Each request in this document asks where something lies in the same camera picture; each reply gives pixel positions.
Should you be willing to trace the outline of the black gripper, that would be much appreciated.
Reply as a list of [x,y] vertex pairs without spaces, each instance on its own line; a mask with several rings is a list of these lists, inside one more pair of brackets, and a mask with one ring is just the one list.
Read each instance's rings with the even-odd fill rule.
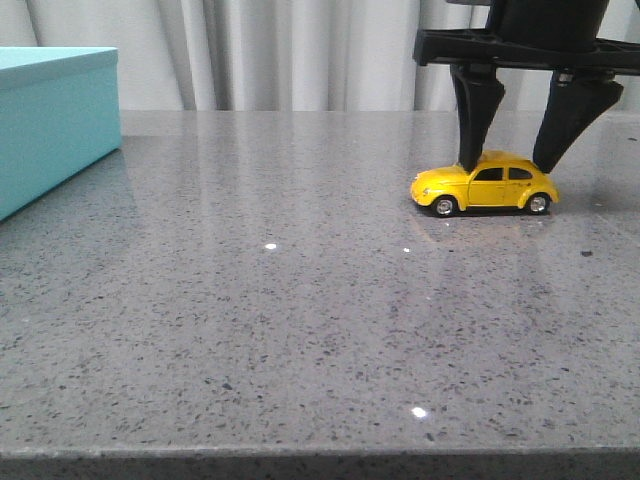
[[505,94],[497,68],[555,70],[533,151],[550,173],[623,86],[613,75],[639,74],[639,45],[600,38],[607,1],[491,1],[478,29],[421,29],[413,58],[420,66],[449,64],[459,120],[458,162],[477,166]]

